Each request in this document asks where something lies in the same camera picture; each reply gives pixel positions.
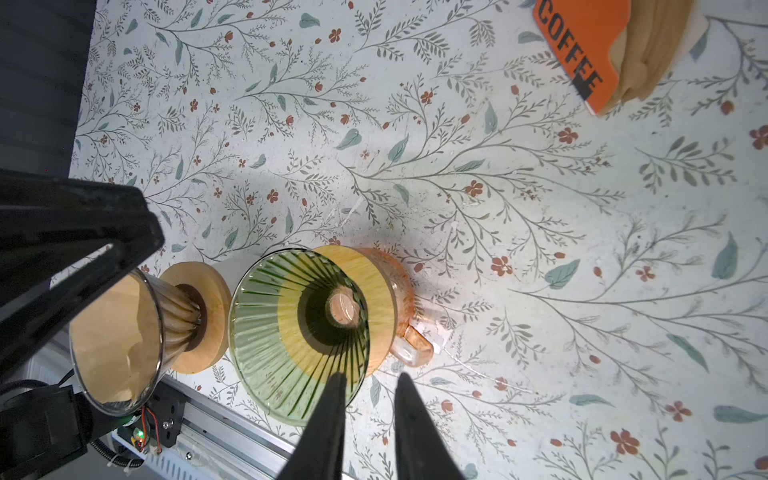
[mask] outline orange coffee sign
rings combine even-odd
[[[619,85],[608,53],[629,23],[629,0],[537,0],[533,17],[579,95],[599,112]]]

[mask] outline black cable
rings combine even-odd
[[[15,382],[6,383],[5,385],[0,386],[0,396],[5,395],[12,390],[37,389],[42,386],[48,386],[48,384],[41,382],[40,380],[16,380]]]
[[[69,379],[70,379],[70,377],[72,377],[73,375],[74,375],[74,369],[71,369],[69,372],[67,372],[67,374],[66,374],[66,375],[64,375],[64,376],[62,376],[62,377],[61,377],[61,380],[59,380],[59,381],[58,381],[58,383],[57,383],[56,385],[58,385],[58,386],[62,386],[62,385],[64,384],[64,382],[66,382],[67,380],[69,380]]]
[[[107,447],[107,444],[102,442],[100,439],[95,439],[93,442],[91,442],[91,446],[94,448],[94,450],[96,450],[96,452],[99,453],[99,455],[109,460],[110,463],[114,463],[118,467],[139,468],[144,464],[144,460],[141,458],[125,458],[118,455],[112,449]]]

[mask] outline red flower print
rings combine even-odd
[[[578,140],[578,134],[574,131],[571,131],[570,127],[566,127],[565,130],[558,134],[558,136],[560,137],[561,142],[565,142],[569,145],[573,143],[574,140]]]
[[[491,263],[491,270],[495,271],[499,276],[504,276],[505,273],[512,275],[512,267],[508,263],[509,258],[495,258]]]
[[[464,187],[464,192],[471,195],[472,198],[482,194],[482,184],[477,180],[473,180],[468,187]]]
[[[669,413],[673,414],[672,419],[675,422],[682,422],[683,421],[683,415],[686,417],[690,417],[693,415],[693,413],[689,410],[683,407],[683,403],[680,401],[675,402],[673,405],[667,405],[664,407]]]
[[[434,97],[434,96],[435,96],[435,92],[433,92],[432,90],[425,91],[422,94],[422,103],[423,104],[427,104],[427,105],[431,104],[432,103],[432,97]]]
[[[618,444],[616,445],[616,452],[620,455],[623,455],[624,453],[637,455],[637,447],[640,446],[640,442],[628,431],[621,429],[621,434],[611,432],[611,440]]]
[[[656,275],[650,272],[650,267],[648,265],[644,266],[642,270],[636,270],[635,273],[640,275],[640,280],[643,280],[644,282],[647,282],[648,279],[653,280],[656,278]]]
[[[765,145],[768,145],[768,125],[763,125],[759,130],[752,130],[750,137],[755,139],[752,146],[757,150],[762,150]]]
[[[728,115],[730,112],[733,111],[733,102],[730,100],[724,101],[723,104],[720,106],[720,111],[723,112],[723,115]]]

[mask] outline red wire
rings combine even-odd
[[[152,415],[152,418],[154,419],[154,434],[155,437],[157,437],[157,453],[160,453],[163,451],[163,448],[160,446],[160,424],[157,423],[157,417],[154,416],[154,412],[152,412],[152,409],[149,407],[145,407],[150,415]]]
[[[147,440],[147,423],[144,421],[144,410],[146,408],[147,407],[144,407],[144,406],[141,407],[141,430],[142,430],[142,432],[144,432],[144,439],[145,440]],[[148,443],[149,443],[148,440],[146,442],[142,442],[141,445],[140,445],[141,450],[139,450],[139,451],[143,452],[144,449],[147,447]]]

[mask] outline paper coffee filter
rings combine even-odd
[[[160,318],[136,273],[86,307],[69,334],[78,378],[96,402],[136,402],[153,383],[161,354]]]

